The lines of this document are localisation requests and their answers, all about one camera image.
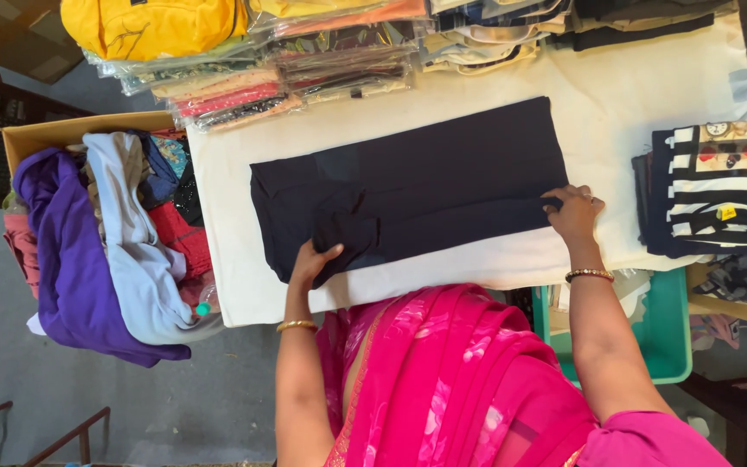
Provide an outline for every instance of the purple cloth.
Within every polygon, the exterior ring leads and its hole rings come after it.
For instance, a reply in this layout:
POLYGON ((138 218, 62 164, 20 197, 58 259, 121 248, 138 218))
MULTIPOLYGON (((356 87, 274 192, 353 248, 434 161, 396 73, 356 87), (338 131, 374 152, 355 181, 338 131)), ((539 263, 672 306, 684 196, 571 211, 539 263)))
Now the purple cloth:
POLYGON ((185 345, 149 345, 125 327, 88 191, 70 154, 55 148, 24 160, 13 188, 30 206, 39 254, 39 322, 54 342, 150 368, 185 360, 185 345))

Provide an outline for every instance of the bottle cap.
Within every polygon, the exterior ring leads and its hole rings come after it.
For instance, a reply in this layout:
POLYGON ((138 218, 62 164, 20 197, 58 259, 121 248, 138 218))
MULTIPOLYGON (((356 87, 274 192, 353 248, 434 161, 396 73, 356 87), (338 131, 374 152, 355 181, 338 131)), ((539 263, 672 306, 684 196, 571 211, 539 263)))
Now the bottle cap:
POLYGON ((207 314, 209 314, 209 311, 213 308, 209 306, 209 303, 201 302, 198 303, 198 307, 195 308, 195 313, 198 313, 198 316, 204 317, 207 314))

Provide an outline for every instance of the woman's right hand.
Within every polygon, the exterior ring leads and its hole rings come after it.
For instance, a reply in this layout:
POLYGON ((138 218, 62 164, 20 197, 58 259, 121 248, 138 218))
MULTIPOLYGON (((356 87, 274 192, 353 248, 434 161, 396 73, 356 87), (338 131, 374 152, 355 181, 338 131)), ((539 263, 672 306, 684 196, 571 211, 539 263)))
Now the woman's right hand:
POLYGON ((604 209, 604 202, 593 197, 588 186, 567 185, 552 189, 541 197, 558 198, 564 203, 561 209, 547 205, 544 206, 544 210, 549 217, 549 223, 568 247, 578 243, 595 242, 595 218, 604 209))

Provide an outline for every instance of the yellow hoodie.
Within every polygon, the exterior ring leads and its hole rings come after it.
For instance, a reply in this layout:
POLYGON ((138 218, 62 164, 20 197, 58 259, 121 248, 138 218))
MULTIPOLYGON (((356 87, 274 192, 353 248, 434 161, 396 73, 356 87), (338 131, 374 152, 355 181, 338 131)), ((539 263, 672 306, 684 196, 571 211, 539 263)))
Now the yellow hoodie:
POLYGON ((62 24, 107 60, 186 57, 246 34, 243 0, 62 0, 62 24))

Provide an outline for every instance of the plastic bottle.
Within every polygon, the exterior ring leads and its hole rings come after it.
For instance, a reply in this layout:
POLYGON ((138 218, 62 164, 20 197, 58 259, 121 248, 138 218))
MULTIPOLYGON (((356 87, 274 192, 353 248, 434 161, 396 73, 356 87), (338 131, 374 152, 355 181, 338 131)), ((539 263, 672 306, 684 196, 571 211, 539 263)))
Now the plastic bottle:
POLYGON ((201 291, 201 296, 198 298, 198 307, 195 308, 195 313, 198 316, 206 316, 209 313, 221 313, 221 307, 217 301, 217 288, 215 282, 207 285, 201 291))

